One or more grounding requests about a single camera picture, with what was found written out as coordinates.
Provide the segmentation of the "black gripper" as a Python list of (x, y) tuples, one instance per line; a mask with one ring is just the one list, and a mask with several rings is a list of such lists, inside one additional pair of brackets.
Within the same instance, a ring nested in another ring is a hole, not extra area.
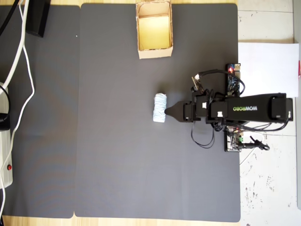
[(200, 121), (207, 116), (209, 106), (207, 94), (192, 93), (192, 100), (189, 102), (179, 101), (173, 106), (165, 109), (165, 115), (175, 118), (179, 122)]

